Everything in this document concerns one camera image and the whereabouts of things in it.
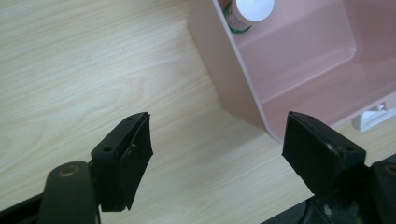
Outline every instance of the pink storage box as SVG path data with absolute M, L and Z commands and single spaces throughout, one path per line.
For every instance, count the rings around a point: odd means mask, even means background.
M 289 111 L 336 127 L 396 107 L 396 1 L 275 0 L 231 33 L 230 0 L 192 0 L 189 26 L 224 106 L 282 142 Z

